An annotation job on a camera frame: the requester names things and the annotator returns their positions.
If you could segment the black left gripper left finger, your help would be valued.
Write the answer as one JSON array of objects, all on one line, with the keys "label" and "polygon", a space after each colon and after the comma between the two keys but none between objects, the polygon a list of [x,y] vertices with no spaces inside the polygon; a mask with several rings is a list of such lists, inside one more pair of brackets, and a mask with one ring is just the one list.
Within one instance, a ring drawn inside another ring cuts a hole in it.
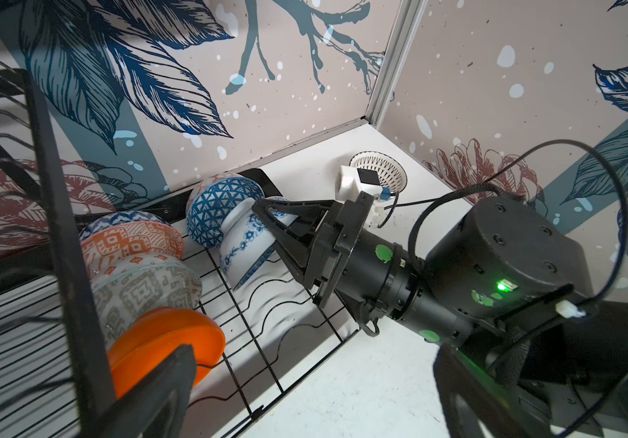
[{"label": "black left gripper left finger", "polygon": [[91,435],[179,436],[195,375],[193,347],[179,346],[91,425]]}]

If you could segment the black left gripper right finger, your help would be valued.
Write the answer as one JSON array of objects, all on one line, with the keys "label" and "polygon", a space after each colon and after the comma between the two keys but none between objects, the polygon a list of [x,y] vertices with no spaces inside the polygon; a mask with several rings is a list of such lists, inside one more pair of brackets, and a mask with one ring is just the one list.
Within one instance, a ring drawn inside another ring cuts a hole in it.
[{"label": "black left gripper right finger", "polygon": [[442,346],[434,377],[452,437],[551,437],[551,411],[544,401],[516,386],[507,389],[464,354]]}]

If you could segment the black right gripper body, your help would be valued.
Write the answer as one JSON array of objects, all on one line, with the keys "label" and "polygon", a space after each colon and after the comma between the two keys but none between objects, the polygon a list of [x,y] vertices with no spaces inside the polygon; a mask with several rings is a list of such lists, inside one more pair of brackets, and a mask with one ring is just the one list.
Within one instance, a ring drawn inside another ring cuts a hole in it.
[{"label": "black right gripper body", "polygon": [[354,201],[333,202],[315,234],[304,280],[318,287],[315,302],[337,297],[363,329],[383,318],[408,329],[427,329],[429,293],[398,244],[365,227],[374,198],[362,193]]}]

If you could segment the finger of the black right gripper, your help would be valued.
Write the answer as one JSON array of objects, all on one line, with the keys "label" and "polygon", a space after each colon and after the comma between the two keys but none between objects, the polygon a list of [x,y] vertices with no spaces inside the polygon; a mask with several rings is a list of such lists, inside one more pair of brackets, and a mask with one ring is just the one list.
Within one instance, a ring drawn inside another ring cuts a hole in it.
[{"label": "finger of the black right gripper", "polygon": [[275,250],[301,285],[320,285],[325,265],[325,241],[315,224],[268,224]]},{"label": "finger of the black right gripper", "polygon": [[276,217],[276,213],[295,215],[293,224],[299,226],[304,233],[310,233],[317,230],[319,223],[335,204],[334,200],[282,201],[260,199],[253,205],[252,212],[272,235],[296,235],[289,226],[286,226]]}]

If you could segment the blue floral bowl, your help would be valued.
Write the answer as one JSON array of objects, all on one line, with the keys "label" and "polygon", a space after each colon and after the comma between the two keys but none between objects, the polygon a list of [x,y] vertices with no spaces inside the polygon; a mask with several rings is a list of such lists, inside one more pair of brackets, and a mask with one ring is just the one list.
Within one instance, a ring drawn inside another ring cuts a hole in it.
[{"label": "blue floral bowl", "polygon": [[274,251],[274,235],[252,212],[255,203],[253,198],[240,202],[221,224],[219,263],[233,290],[244,286]]}]

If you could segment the orange plastic bowl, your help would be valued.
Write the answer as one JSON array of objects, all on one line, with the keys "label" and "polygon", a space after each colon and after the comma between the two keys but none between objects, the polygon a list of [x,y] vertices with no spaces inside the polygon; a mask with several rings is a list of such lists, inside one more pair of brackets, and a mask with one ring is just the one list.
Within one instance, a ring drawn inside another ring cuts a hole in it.
[{"label": "orange plastic bowl", "polygon": [[222,358],[226,336],[213,319],[195,310],[157,308],[138,318],[108,351],[116,396],[122,398],[183,345],[193,349],[197,385]]}]

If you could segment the white brown lattice bowl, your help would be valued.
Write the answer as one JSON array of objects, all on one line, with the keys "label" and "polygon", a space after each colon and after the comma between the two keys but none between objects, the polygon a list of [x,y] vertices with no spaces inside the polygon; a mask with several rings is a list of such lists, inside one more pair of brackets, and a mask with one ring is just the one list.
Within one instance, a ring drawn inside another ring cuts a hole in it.
[{"label": "white brown lattice bowl", "polygon": [[383,187],[392,193],[401,193],[408,184],[405,169],[393,157],[379,151],[361,151],[352,156],[349,165],[368,171],[375,171]]}]

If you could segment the green patterned bowl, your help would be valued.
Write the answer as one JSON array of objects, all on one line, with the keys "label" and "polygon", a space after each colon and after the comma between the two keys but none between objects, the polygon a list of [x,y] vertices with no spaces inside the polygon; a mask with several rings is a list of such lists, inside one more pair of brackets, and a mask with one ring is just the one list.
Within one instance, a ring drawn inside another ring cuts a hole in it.
[{"label": "green patterned bowl", "polygon": [[171,255],[134,255],[109,265],[91,281],[104,346],[113,343],[144,314],[157,308],[192,310],[202,296],[202,281]]}]

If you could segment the black wire dish rack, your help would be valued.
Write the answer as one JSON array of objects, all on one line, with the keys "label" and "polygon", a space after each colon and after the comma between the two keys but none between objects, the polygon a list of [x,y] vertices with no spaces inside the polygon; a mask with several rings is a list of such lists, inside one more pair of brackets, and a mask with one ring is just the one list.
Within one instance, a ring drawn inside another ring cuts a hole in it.
[{"label": "black wire dish rack", "polygon": [[126,394],[105,378],[118,349],[170,314],[201,325],[168,348],[199,437],[243,432],[355,335],[277,261],[230,282],[186,235],[183,196],[147,210],[124,170],[53,153],[40,98],[0,61],[0,437],[101,436]]}]

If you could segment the red patterned bowl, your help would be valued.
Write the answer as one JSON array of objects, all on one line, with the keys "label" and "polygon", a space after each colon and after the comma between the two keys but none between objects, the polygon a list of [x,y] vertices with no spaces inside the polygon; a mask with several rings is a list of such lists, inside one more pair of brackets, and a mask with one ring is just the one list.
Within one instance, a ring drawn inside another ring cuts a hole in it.
[{"label": "red patterned bowl", "polygon": [[158,216],[142,211],[116,212],[93,221],[80,232],[80,245],[90,277],[133,255],[184,255],[181,234]]}]

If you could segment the blue geometric patterned bowl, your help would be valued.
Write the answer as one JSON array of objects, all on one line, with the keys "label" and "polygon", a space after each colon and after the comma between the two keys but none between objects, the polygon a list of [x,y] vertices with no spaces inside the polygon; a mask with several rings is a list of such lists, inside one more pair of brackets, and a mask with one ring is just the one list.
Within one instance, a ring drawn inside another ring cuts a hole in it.
[{"label": "blue geometric patterned bowl", "polygon": [[191,191],[185,208],[189,237],[204,248],[219,246],[228,214],[245,199],[264,196],[257,182],[237,173],[219,173],[202,180]]}]

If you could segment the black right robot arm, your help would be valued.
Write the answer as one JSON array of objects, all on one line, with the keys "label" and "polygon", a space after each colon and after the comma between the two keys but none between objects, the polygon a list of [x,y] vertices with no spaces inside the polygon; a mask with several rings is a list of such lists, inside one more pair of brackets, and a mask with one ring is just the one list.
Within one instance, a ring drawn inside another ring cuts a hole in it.
[{"label": "black right robot arm", "polygon": [[453,437],[628,434],[628,303],[594,290],[582,247],[494,178],[434,199],[480,200],[426,257],[364,228],[372,197],[260,200],[314,302],[337,296],[359,328],[391,319],[438,346],[434,378]]}]

